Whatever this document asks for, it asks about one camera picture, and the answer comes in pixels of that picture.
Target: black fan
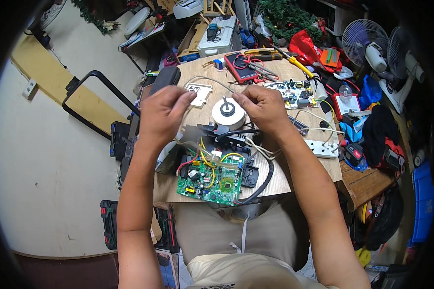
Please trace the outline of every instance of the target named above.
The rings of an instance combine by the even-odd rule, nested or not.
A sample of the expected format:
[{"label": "black fan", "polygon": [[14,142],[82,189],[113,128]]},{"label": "black fan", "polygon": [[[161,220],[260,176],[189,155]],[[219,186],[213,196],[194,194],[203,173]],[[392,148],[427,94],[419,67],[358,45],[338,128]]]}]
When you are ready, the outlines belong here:
[{"label": "black fan", "polygon": [[29,35],[34,35],[37,40],[47,47],[50,42],[50,36],[43,30],[45,29],[63,9],[66,0],[50,0],[43,4],[35,14],[34,19],[28,26],[27,30],[31,33],[25,32]]}]

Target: electric fan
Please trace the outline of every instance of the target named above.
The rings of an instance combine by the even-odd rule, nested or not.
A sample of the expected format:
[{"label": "electric fan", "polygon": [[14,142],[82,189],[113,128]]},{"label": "electric fan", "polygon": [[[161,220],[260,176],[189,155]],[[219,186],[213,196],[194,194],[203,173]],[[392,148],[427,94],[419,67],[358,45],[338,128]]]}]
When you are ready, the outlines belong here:
[{"label": "electric fan", "polygon": [[401,113],[404,108],[404,101],[407,99],[413,85],[413,80],[416,78],[422,83],[424,81],[424,71],[411,54],[408,36],[405,35],[404,29],[400,27],[394,28],[391,32],[387,61],[395,77],[407,78],[405,85],[399,91],[396,91],[386,79],[380,80],[380,87],[384,94],[391,101],[395,110]]},{"label": "electric fan", "polygon": [[358,67],[366,60],[376,72],[386,70],[386,54],[389,38],[376,22],[359,19],[351,22],[342,35],[342,45],[346,56]]},{"label": "electric fan", "polygon": [[58,16],[65,3],[66,0],[46,1],[46,4],[42,5],[41,9],[35,13],[35,17],[29,22],[27,30],[30,30],[32,32],[31,35],[34,35],[44,47],[50,42],[50,37],[43,29]]}]

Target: hand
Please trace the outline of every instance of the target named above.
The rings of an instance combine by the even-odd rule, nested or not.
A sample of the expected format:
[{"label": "hand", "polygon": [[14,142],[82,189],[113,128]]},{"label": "hand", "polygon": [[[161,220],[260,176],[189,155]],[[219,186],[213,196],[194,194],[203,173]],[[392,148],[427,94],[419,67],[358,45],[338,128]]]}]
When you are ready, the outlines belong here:
[{"label": "hand", "polygon": [[231,97],[261,130],[272,137],[277,138],[287,128],[292,128],[278,90],[249,85],[242,93],[234,93]]},{"label": "hand", "polygon": [[139,140],[148,142],[147,147],[159,154],[174,139],[183,115],[196,95],[169,85],[142,101]]}]

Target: white cooler box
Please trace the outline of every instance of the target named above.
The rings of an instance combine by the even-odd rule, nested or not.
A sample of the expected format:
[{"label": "white cooler box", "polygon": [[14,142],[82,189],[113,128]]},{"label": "white cooler box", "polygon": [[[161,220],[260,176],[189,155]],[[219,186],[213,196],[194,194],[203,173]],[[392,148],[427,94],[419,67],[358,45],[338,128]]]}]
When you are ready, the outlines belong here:
[{"label": "white cooler box", "polygon": [[218,27],[223,27],[220,30],[221,34],[217,36],[220,38],[220,41],[207,41],[206,31],[197,46],[197,51],[201,58],[242,49],[241,38],[237,33],[238,25],[236,16],[231,16],[228,20],[222,20],[222,17],[215,17],[211,23],[217,24]]}]

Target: thigh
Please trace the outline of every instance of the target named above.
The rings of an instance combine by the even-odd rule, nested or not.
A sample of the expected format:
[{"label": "thigh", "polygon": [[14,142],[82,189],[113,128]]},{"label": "thigh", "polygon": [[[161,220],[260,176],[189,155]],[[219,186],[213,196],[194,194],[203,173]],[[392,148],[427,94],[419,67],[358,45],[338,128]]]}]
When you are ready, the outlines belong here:
[{"label": "thigh", "polygon": [[280,196],[265,213],[248,221],[246,253],[274,257],[300,269],[308,250],[307,221],[294,193]]},{"label": "thigh", "polygon": [[185,264],[194,257],[231,254],[241,247],[242,223],[222,219],[207,202],[174,203],[175,229]]}]

